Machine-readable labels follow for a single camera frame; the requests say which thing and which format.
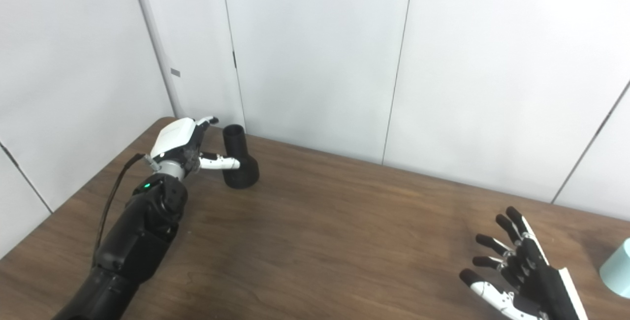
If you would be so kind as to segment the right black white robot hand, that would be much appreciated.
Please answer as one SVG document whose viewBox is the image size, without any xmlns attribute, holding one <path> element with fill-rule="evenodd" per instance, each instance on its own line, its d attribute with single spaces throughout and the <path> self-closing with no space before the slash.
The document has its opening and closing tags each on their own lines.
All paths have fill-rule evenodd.
<svg viewBox="0 0 630 320">
<path fill-rule="evenodd" d="M 554 268 L 526 217 L 509 206 L 495 218 L 512 246 L 479 233 L 475 241 L 497 253 L 476 256 L 476 267 L 497 271 L 509 284 L 504 288 L 470 269 L 460 280 L 484 302 L 509 320 L 585 320 L 587 313 L 566 268 Z"/>
</svg>

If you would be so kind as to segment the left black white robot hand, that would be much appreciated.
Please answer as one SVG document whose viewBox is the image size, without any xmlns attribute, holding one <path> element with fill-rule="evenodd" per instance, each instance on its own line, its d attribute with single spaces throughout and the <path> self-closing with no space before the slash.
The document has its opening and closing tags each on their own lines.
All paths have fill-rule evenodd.
<svg viewBox="0 0 630 320">
<path fill-rule="evenodd" d="M 186 117 L 171 122 L 160 130 L 146 161 L 154 172 L 179 180 L 201 169 L 238 170 L 241 163 L 234 157 L 201 152 L 206 130 L 218 122 L 214 116 L 200 120 Z"/>
</svg>

